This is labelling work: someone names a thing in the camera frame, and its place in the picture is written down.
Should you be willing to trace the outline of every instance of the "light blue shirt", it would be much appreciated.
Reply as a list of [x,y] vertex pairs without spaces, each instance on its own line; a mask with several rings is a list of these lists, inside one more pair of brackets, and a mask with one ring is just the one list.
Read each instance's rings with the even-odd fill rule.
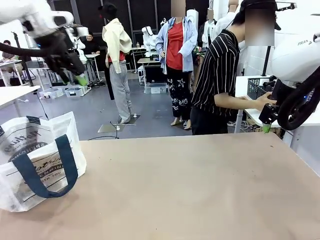
[[[173,27],[176,18],[172,17],[166,22],[160,29],[158,36],[155,40],[155,49],[159,54],[159,60],[161,62],[161,68],[163,73],[167,75],[167,47],[168,47],[168,31]],[[192,59],[192,51],[197,45],[198,32],[196,26],[186,16],[182,20],[183,22],[183,45],[178,53],[182,55],[182,71],[192,72],[194,70],[194,63]],[[160,53],[164,51],[165,57],[162,58]]]

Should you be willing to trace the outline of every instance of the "white tote bag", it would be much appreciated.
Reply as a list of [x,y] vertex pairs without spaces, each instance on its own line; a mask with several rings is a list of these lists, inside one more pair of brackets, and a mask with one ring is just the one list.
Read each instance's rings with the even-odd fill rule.
[[0,209],[23,212],[62,197],[86,167],[73,112],[11,119],[0,126]]

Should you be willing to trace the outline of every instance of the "yellow jacket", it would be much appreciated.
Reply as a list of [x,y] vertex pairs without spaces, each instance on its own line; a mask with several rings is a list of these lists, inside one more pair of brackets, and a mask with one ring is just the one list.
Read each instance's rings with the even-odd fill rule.
[[107,57],[108,55],[110,56],[115,72],[120,74],[120,51],[124,54],[128,54],[132,48],[132,41],[118,18],[113,19],[103,27],[102,39],[108,46]]

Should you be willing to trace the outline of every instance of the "man in striped shirt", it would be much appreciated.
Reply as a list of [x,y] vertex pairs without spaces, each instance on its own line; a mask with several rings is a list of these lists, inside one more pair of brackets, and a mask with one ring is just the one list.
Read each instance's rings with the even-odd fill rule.
[[258,109],[275,104],[270,92],[257,100],[235,97],[239,62],[239,43],[257,37],[261,29],[276,23],[275,0],[243,0],[232,25],[224,29],[209,46],[201,66],[192,99],[191,127],[193,135],[226,134],[231,110]]

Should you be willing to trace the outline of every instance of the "black wire crate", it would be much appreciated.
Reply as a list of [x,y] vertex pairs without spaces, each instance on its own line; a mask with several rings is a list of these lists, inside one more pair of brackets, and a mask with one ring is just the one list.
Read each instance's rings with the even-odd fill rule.
[[267,92],[272,92],[274,87],[269,86],[260,86],[260,78],[249,78],[248,79],[248,89],[247,95],[252,100],[256,100]]

